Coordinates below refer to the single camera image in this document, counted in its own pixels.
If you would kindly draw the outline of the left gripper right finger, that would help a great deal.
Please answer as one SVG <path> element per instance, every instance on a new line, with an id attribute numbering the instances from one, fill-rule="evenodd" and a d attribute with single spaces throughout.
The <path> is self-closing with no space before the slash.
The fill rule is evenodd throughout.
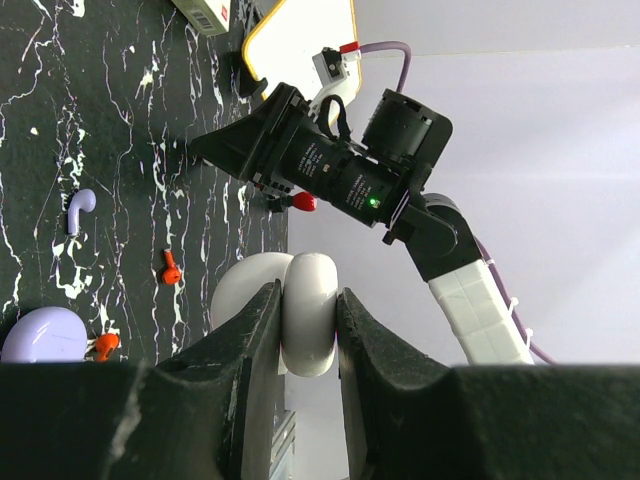
<path id="1" fill-rule="evenodd" d="M 635 366 L 446 367 L 337 302 L 353 479 L 635 479 Z"/>

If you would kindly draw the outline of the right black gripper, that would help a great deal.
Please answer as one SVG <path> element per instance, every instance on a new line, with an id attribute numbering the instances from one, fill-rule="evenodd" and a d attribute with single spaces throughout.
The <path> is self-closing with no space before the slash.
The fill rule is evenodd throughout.
<path id="1" fill-rule="evenodd" d="M 254 113 L 194 138 L 188 150 L 271 200 L 299 188 L 368 227 L 392 227 L 453 134 L 446 116 L 390 89 L 361 141 L 338 96 L 322 101 L 317 118 L 310 113 L 300 92 L 281 84 Z"/>

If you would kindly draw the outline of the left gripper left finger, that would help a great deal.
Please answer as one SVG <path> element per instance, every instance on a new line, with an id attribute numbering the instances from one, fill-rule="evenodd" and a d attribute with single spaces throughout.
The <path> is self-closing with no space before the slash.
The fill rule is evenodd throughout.
<path id="1" fill-rule="evenodd" d="M 162 363 L 5 364 L 5 479 L 265 479 L 281 287 Z"/>

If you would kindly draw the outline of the white earbud charging case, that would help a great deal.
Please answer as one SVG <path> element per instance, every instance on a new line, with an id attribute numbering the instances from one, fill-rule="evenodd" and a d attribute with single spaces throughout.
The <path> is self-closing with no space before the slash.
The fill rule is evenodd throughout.
<path id="1" fill-rule="evenodd" d="M 279 373 L 321 376 L 334 360 L 339 286 L 336 264 L 325 254 L 266 252 L 239 261 L 214 291 L 211 328 L 236 316 L 264 284 L 276 280 L 282 301 Z"/>

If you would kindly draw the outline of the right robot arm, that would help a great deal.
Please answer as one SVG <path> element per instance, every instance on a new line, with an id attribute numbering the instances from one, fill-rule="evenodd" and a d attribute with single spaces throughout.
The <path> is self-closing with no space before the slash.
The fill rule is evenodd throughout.
<path id="1" fill-rule="evenodd" d="M 449 141 L 451 121 L 386 90 L 361 141 L 345 116 L 329 118 L 342 99 L 318 106 L 280 84 L 252 114 L 195 138 L 191 151 L 230 176 L 278 198 L 303 189 L 402 242 L 474 365 L 529 364 L 532 356 L 481 247 L 457 206 L 423 186 Z"/>

